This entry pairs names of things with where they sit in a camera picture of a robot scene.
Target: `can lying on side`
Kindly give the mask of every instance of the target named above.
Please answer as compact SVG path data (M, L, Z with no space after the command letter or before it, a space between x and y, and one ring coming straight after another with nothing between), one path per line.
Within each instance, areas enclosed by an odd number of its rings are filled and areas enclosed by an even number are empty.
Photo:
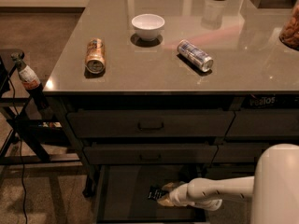
M187 40L179 42L178 52L202 72L207 72L212 68L213 59Z
M93 74L100 74L105 70L105 46L101 39L93 38L88 43L85 66Z

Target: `label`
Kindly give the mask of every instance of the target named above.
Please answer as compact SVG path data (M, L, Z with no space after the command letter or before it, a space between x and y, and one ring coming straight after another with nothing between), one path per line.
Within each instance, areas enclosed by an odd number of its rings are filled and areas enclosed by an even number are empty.
M40 80L36 73L27 65L19 72L21 83L26 90L32 90L39 86Z

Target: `tan can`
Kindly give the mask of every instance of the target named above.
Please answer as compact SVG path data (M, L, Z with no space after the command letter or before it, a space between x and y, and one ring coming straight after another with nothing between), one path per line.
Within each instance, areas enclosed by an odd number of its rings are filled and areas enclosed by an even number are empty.
M94 38L88 43L85 66L93 74L99 74L105 70L105 47L101 39Z

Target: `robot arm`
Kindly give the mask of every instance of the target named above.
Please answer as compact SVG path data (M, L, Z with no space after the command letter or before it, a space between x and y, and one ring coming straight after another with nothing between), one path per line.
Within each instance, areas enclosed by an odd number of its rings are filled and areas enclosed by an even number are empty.
M212 181L195 178L170 192L161 205L217 210L221 199L244 200L252 195L250 223L299 224L299 146L281 144L268 148L258 161L254 177Z
M215 211L221 207L222 199L245 201L252 197L254 177L210 180L195 178L190 183L168 184L164 189L169 193L158 200L164 206L190 205Z

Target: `bottle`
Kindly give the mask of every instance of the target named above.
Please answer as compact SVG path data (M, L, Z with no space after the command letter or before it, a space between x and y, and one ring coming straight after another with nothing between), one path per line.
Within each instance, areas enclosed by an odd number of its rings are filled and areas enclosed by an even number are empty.
M43 93L43 85L37 77L33 69L27 65L19 53L12 53L11 59L15 63L19 78L23 87L32 96L38 110L46 109L49 107L48 101Z

